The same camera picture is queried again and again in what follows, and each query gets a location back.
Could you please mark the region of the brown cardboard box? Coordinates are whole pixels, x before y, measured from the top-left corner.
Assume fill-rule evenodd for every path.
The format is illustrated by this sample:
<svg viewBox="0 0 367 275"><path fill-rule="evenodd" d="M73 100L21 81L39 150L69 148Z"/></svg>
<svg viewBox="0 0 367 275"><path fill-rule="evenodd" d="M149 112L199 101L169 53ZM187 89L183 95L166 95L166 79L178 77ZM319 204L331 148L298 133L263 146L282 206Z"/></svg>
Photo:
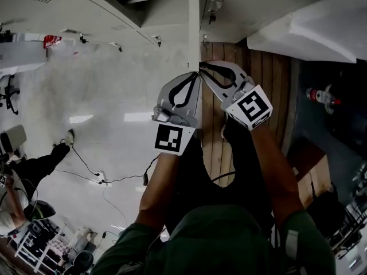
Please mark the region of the brown cardboard box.
<svg viewBox="0 0 367 275"><path fill-rule="evenodd" d="M295 173L304 207L309 207L316 197L331 189L327 155L305 137L291 145L287 160Z"/></svg>

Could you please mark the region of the white power strip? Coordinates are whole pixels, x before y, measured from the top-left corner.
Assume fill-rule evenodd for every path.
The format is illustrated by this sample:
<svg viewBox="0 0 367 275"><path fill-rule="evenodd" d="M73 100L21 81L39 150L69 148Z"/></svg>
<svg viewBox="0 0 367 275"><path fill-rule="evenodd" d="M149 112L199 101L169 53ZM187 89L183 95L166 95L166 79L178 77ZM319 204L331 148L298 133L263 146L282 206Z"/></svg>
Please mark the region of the white power strip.
<svg viewBox="0 0 367 275"><path fill-rule="evenodd" d="M97 177L97 182L99 185L102 186L108 186L105 173L103 171L97 171L95 172L95 176Z"/></svg>

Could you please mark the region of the person's black trousers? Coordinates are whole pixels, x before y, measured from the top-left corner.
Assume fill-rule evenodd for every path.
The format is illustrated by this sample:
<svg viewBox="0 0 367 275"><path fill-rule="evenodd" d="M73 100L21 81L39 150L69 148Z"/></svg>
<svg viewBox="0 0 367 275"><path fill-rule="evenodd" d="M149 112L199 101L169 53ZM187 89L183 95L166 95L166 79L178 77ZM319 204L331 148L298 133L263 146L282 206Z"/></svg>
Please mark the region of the person's black trousers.
<svg viewBox="0 0 367 275"><path fill-rule="evenodd" d="M274 219L271 202L250 132L230 119L227 138L232 149L235 178L226 187L215 184L204 165L200 141L193 137L179 157L175 191L166 218L172 233L191 210L207 205L237 205L255 219L266 237L271 234Z"/></svg>

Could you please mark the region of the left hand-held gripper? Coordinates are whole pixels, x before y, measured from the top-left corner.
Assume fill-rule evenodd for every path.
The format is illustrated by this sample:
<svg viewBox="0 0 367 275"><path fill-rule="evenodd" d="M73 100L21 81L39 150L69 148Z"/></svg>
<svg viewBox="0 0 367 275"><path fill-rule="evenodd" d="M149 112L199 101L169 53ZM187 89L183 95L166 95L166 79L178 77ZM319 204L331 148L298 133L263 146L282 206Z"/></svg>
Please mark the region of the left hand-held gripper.
<svg viewBox="0 0 367 275"><path fill-rule="evenodd" d="M196 113L201 80L197 72L177 76L161 89L152 115L156 123L154 148L181 156L197 128Z"/></svg>

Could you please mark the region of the person's right forearm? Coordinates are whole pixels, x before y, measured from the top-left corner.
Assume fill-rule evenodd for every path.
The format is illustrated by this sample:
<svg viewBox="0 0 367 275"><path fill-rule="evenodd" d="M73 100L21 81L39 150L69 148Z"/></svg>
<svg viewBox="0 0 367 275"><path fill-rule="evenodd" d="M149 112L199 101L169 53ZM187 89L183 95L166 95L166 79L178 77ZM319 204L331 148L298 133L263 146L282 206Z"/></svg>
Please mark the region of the person's right forearm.
<svg viewBox="0 0 367 275"><path fill-rule="evenodd" d="M251 131L266 189L271 200L277 227L304 209L299 198L295 174L265 124Z"/></svg>

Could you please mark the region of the person's green shirt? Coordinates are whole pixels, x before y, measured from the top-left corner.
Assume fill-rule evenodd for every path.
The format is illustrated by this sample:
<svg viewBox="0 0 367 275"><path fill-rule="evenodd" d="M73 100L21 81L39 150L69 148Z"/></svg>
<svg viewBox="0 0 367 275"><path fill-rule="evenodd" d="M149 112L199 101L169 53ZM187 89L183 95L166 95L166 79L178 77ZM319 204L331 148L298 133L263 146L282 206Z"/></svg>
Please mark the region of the person's green shirt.
<svg viewBox="0 0 367 275"><path fill-rule="evenodd" d="M154 228L131 224L91 275L336 275L333 252L306 211L291 214L281 230L275 248L245 209L203 206L166 242Z"/></svg>

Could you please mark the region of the black office chair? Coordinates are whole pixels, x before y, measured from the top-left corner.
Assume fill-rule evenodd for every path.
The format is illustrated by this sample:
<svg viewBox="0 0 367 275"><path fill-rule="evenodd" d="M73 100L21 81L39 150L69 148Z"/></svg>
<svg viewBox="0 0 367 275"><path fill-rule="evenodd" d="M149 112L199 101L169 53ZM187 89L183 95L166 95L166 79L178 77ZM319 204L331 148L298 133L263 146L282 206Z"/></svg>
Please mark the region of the black office chair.
<svg viewBox="0 0 367 275"><path fill-rule="evenodd" d="M0 107L3 107L3 103L1 102L2 100L5 100L6 102L6 109L11 109L11 111L15 114L18 115L18 111L16 111L13 107L13 104L11 102L11 97L13 95L19 95L20 94L20 89L16 88L15 86L13 86L11 84L12 79L15 78L15 75L9 75L9 79L7 82L7 85L5 86L5 93L1 94L0 93Z"/></svg>

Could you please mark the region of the white waste bin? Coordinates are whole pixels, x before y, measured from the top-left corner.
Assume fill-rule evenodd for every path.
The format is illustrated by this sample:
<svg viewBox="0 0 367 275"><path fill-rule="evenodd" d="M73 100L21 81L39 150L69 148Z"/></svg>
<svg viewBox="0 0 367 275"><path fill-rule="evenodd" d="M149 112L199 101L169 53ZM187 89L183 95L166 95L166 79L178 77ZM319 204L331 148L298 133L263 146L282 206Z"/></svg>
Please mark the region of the white waste bin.
<svg viewBox="0 0 367 275"><path fill-rule="evenodd" d="M15 125L0 132L0 151L2 153L14 152L26 141L27 137L23 125Z"/></svg>

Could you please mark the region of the wooden slat platform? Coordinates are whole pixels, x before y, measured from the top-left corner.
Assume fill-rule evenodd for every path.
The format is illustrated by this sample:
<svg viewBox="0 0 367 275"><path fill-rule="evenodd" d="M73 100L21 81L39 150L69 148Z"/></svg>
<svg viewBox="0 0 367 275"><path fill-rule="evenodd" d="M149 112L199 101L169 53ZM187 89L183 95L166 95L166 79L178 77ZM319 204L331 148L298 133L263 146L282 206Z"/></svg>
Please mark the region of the wooden slat platform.
<svg viewBox="0 0 367 275"><path fill-rule="evenodd" d="M201 45L201 59L235 62L260 84L274 108L266 121L271 133L284 154L287 153L290 133L287 132L288 109L291 92L291 59L287 56L250 50L246 40L238 44L228 42L204 42ZM234 179L232 150L221 137L225 113L220 100L212 90L202 84L202 147L204 165L215 184L225 187Z"/></svg>

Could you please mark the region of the white carton box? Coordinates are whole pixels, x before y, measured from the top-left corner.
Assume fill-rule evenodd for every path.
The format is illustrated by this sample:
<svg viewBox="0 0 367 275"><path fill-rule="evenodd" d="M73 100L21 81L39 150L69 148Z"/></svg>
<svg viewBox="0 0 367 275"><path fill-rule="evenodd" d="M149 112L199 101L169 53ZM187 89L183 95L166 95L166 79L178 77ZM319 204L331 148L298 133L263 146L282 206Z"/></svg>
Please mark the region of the white carton box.
<svg viewBox="0 0 367 275"><path fill-rule="evenodd" d="M15 74L35 70L47 62L41 41L0 43L0 74Z"/></svg>

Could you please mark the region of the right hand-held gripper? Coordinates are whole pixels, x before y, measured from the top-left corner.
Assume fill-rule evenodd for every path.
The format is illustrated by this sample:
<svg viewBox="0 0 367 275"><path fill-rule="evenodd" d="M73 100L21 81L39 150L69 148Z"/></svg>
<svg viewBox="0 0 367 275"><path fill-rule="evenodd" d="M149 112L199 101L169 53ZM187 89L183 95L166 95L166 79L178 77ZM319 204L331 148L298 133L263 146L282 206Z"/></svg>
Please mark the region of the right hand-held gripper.
<svg viewBox="0 0 367 275"><path fill-rule="evenodd" d="M224 85L216 80L208 70L214 71L229 80ZM272 105L260 85L254 85L250 77L233 62L212 60L200 62L200 77L217 96L221 108L233 119L252 131L272 115ZM228 96L228 89L235 88Z"/></svg>

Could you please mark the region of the white metal locker cabinet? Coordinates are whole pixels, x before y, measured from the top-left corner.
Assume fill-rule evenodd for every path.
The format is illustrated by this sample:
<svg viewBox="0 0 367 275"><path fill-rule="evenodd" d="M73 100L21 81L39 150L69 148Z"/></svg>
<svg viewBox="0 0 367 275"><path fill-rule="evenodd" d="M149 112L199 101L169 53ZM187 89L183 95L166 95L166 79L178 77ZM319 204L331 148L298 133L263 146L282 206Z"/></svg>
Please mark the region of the white metal locker cabinet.
<svg viewBox="0 0 367 275"><path fill-rule="evenodd" d="M231 1L200 0L200 46L245 37L232 20ZM119 50L178 42L189 49L189 0L0 0L0 29Z"/></svg>

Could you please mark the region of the red label plastic bottle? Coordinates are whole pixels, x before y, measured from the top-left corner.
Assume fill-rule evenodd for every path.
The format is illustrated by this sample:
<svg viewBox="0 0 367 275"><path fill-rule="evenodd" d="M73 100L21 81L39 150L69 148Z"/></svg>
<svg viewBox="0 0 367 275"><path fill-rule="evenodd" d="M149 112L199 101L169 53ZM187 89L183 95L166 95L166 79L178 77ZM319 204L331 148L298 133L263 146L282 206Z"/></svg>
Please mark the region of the red label plastic bottle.
<svg viewBox="0 0 367 275"><path fill-rule="evenodd" d="M340 99L334 97L329 91L317 90L309 88L306 91L306 96L311 101L317 101L324 105L340 105Z"/></svg>

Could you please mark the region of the large white box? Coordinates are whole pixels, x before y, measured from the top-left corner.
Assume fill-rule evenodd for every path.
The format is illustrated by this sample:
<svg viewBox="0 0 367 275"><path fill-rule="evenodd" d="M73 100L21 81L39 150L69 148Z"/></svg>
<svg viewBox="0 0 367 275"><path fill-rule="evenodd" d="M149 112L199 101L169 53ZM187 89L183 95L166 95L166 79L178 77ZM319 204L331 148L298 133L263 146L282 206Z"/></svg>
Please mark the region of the large white box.
<svg viewBox="0 0 367 275"><path fill-rule="evenodd" d="M250 50L305 61L367 61L367 0L321 0L247 37Z"/></svg>

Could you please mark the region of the person's left forearm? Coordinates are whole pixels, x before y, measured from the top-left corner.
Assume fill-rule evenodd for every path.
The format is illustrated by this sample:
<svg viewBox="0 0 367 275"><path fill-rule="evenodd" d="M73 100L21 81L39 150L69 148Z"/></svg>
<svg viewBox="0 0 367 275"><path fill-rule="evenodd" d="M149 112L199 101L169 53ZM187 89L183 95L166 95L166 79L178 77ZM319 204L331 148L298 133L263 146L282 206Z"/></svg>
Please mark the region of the person's left forearm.
<svg viewBox="0 0 367 275"><path fill-rule="evenodd" d="M160 154L151 179L142 195L136 223L160 232L175 188L179 156Z"/></svg>

